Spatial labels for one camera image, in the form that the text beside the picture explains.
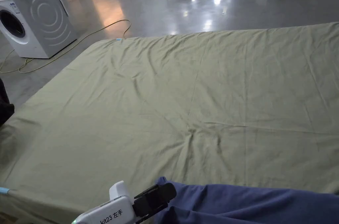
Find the yellow cable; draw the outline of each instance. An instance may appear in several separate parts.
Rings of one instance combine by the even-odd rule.
[[[92,32],[92,33],[86,35],[86,36],[85,36],[84,38],[82,38],[79,42],[77,42],[74,46],[72,46],[68,51],[66,51],[66,52],[63,53],[62,55],[58,56],[57,58],[54,58],[53,60],[51,60],[50,62],[46,63],[45,65],[40,66],[39,68],[36,68],[36,69],[34,69],[34,70],[30,70],[30,71],[21,71],[22,68],[24,68],[28,63],[30,63],[32,60],[34,60],[34,58],[32,58],[32,59],[30,59],[30,60],[28,60],[29,58],[26,58],[24,65],[22,65],[22,66],[19,67],[18,69],[11,70],[11,71],[1,71],[3,65],[5,64],[6,59],[7,59],[7,58],[9,57],[9,55],[14,51],[14,50],[12,50],[12,51],[6,56],[6,58],[4,59],[2,65],[0,66],[0,73],[10,73],[10,72],[14,72],[14,71],[19,71],[20,73],[25,74],[25,73],[29,73],[29,72],[33,72],[33,71],[36,71],[36,70],[38,70],[38,69],[41,69],[41,68],[43,68],[43,67],[45,67],[45,66],[47,66],[47,65],[49,65],[49,64],[51,64],[51,63],[53,63],[56,59],[59,59],[59,58],[62,57],[63,55],[65,55],[65,54],[67,54],[68,52],[70,52],[74,47],[76,47],[80,42],[82,42],[82,41],[83,41],[84,39],[86,39],[88,36],[93,35],[93,34],[95,34],[95,33],[98,32],[98,31],[101,31],[101,30],[103,30],[103,29],[105,29],[105,28],[107,28],[107,27],[109,27],[109,26],[111,26],[111,25],[114,25],[114,24],[119,23],[119,22],[122,22],[122,21],[128,21],[128,22],[129,22],[129,27],[126,29],[126,31],[124,31],[124,34],[122,35],[122,37],[125,38],[125,33],[128,31],[128,29],[131,27],[132,24],[131,24],[131,22],[130,22],[129,20],[118,20],[118,21],[116,21],[116,22],[114,22],[114,23],[112,23],[112,24],[109,24],[108,26],[105,26],[105,27],[103,27],[103,28],[101,28],[101,29],[99,29],[99,30],[97,30],[97,31],[94,31],[94,32]]]

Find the gray concrete floor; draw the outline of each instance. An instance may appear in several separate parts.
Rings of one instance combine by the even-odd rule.
[[[129,19],[129,37],[164,36],[200,31],[272,28],[339,21],[338,0],[62,0],[81,37],[112,22]],[[122,38],[127,23],[113,25],[88,37],[71,52],[38,71],[0,74],[10,100],[19,107],[96,41]],[[12,47],[0,35],[0,61]],[[24,60],[15,52],[6,70]],[[46,63],[34,60],[27,70]]]

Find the washing machine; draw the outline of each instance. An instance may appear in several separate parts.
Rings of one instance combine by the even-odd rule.
[[[77,38],[60,0],[0,0],[0,30],[26,58],[50,58]]]

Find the bed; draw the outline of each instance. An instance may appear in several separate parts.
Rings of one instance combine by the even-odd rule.
[[[0,128],[1,212],[71,223],[160,176],[338,193],[338,54],[338,23],[99,41]]]

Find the navy blue cloth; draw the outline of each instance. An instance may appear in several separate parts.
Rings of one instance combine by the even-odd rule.
[[[161,177],[157,184],[167,180]],[[339,197],[289,189],[171,182],[177,196],[155,215],[156,224],[339,223]]]

